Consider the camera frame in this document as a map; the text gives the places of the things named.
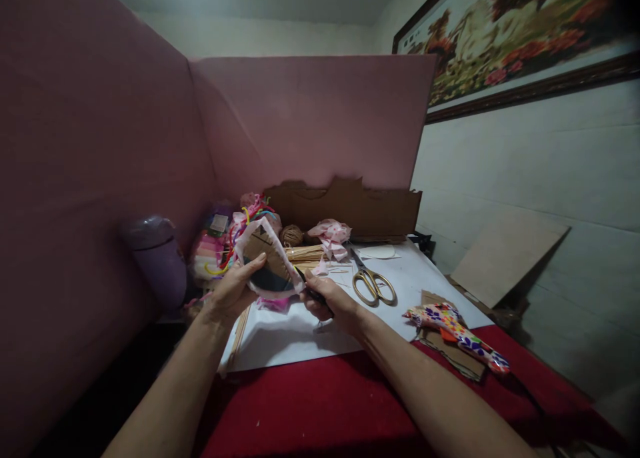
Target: hand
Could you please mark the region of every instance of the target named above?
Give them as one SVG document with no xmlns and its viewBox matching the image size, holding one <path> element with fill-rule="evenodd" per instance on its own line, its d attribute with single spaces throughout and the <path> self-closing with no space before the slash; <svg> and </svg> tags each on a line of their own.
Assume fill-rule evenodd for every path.
<svg viewBox="0 0 640 458">
<path fill-rule="evenodd" d="M 266 261 L 267 256 L 264 253 L 246 265 L 236 260 L 215 290 L 210 293 L 202 314 L 213 322 L 232 328 L 240 314 L 258 298 L 258 295 L 247 287 L 247 282 Z"/>
<path fill-rule="evenodd" d="M 342 288 L 335 284 L 330 278 L 318 278 L 309 270 L 305 273 L 307 279 L 307 287 L 320 293 L 327 300 L 327 306 L 321 305 L 318 301 L 312 299 L 306 290 L 300 293 L 300 300 L 304 302 L 307 309 L 320 321 L 326 321 L 331 318 L 331 312 L 334 314 L 334 320 L 348 334 L 355 335 L 359 330 L 359 314 L 366 311 L 362 306 L 358 305 Z"/>
</svg>

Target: purple water bottle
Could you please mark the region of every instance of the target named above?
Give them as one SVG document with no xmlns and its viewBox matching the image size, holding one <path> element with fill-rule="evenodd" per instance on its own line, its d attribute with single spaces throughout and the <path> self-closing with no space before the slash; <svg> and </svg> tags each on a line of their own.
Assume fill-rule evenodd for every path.
<svg viewBox="0 0 640 458">
<path fill-rule="evenodd" d="M 158 215 L 123 223 L 120 234 L 166 312 L 178 310 L 187 292 L 187 265 L 170 220 Z"/>
</svg>

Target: scissor handle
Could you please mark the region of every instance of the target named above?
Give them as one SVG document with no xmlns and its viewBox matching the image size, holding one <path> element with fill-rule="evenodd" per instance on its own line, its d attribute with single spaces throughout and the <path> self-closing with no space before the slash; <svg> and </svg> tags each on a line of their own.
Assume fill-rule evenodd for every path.
<svg viewBox="0 0 640 458">
<path fill-rule="evenodd" d="M 358 295 L 358 298 L 360 298 L 360 300 L 362 300 L 364 304 L 370 307 L 378 306 L 378 294 L 376 293 L 376 290 L 373 288 L 373 286 L 371 286 L 369 280 L 367 280 L 368 276 L 369 276 L 368 273 L 365 273 L 362 270 L 358 271 L 353 276 L 353 289 L 355 290 L 355 294 Z M 358 290 L 358 286 L 356 286 L 356 282 L 358 280 L 362 280 L 365 282 L 365 285 L 367 286 L 367 288 L 369 289 L 369 292 L 373 296 L 373 300 L 366 299 L 365 296 L 362 293 L 360 293 L 360 290 Z"/>
<path fill-rule="evenodd" d="M 376 273 L 376 272 L 371 271 L 370 274 L 371 274 L 371 278 L 373 278 L 373 284 L 375 286 L 375 289 L 378 291 L 378 298 L 380 299 L 380 301 L 382 301 L 385 305 L 395 306 L 396 303 L 398 302 L 397 301 L 397 296 L 395 295 L 395 290 L 393 289 L 393 286 L 389 282 L 389 280 L 384 278 L 384 276 L 382 276 L 380 273 Z M 386 285 L 389 287 L 389 289 L 392 292 L 391 299 L 385 298 L 382 295 L 382 292 L 380 291 L 380 288 L 378 287 L 378 284 L 375 282 L 377 279 L 382 281 L 382 282 L 384 282 L 384 283 L 386 283 Z"/>
<path fill-rule="evenodd" d="M 391 299 L 387 299 L 382 295 L 382 292 L 380 292 L 380 288 L 378 288 L 378 285 L 375 282 L 376 279 L 379 279 L 380 281 L 383 281 L 384 283 L 387 284 L 387 286 L 393 293 L 393 297 Z M 356 286 L 356 282 L 358 280 L 362 280 L 365 282 L 365 285 L 367 286 L 369 292 L 371 293 L 371 296 L 373 296 L 373 300 L 366 299 L 364 295 L 360 293 L 360 290 L 358 290 L 358 287 Z M 355 290 L 355 294 L 358 295 L 358 298 L 360 298 L 360 300 L 362 300 L 364 304 L 370 307 L 377 306 L 378 300 L 382 301 L 384 304 L 389 306 L 395 306 L 396 304 L 396 295 L 395 295 L 395 290 L 393 289 L 393 286 L 391 286 L 391 283 L 389 282 L 389 280 L 384 278 L 384 276 L 380 275 L 379 273 L 374 273 L 370 270 L 359 270 L 353 276 L 353 289 Z"/>
</svg>

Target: scissors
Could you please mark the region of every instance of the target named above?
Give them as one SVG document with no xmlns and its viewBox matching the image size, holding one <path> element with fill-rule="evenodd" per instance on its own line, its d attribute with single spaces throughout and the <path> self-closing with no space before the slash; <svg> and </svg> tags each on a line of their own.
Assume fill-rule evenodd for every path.
<svg viewBox="0 0 640 458">
<path fill-rule="evenodd" d="M 374 271 L 369 270 L 364 265 L 364 263 L 362 263 L 362 260 L 360 260 L 360 258 L 358 257 L 358 255 L 356 254 L 353 248 L 351 249 L 351 256 L 353 256 L 355 264 L 358 265 L 358 272 L 353 276 L 353 289 L 355 290 L 356 295 L 358 295 L 358 298 L 360 298 L 365 304 L 367 304 L 370 307 L 378 306 L 378 300 L 382 301 L 385 305 L 396 306 L 397 297 L 395 295 L 395 290 L 393 289 L 393 286 L 391 286 L 391 283 L 389 282 L 389 280 L 384 278 L 384 276 L 382 276 L 380 273 L 376 273 Z M 382 293 L 380 292 L 380 288 L 378 288 L 378 285 L 375 282 L 375 280 L 377 279 L 387 284 L 387 286 L 393 293 L 393 298 L 387 299 L 387 298 L 384 298 L 384 296 L 382 296 Z M 373 300 L 366 299 L 363 296 L 363 294 L 360 293 L 360 291 L 356 286 L 356 282 L 358 280 L 362 280 L 365 282 L 365 285 L 367 286 L 367 288 L 371 292 L 371 295 L 373 296 Z"/>
</svg>

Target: red tablecloth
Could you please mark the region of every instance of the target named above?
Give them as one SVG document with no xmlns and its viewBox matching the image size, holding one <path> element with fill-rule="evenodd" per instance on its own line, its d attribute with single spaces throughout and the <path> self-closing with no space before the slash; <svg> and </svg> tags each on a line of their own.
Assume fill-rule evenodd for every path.
<svg viewBox="0 0 640 458">
<path fill-rule="evenodd" d="M 556 444 L 584 439 L 624 450 L 624 440 L 584 395 L 500 328 L 488 326 L 474 333 L 509 360 L 513 373 L 546 411 L 546 436 Z M 438 353 L 420 343 L 414 346 L 482 396 L 530 445 L 547 444 L 538 412 L 512 381 L 487 372 L 480 384 L 472 383 Z M 425 450 L 425 440 L 364 351 L 217 379 L 196 442 L 202 457 L 398 451 L 424 456 Z"/>
</svg>

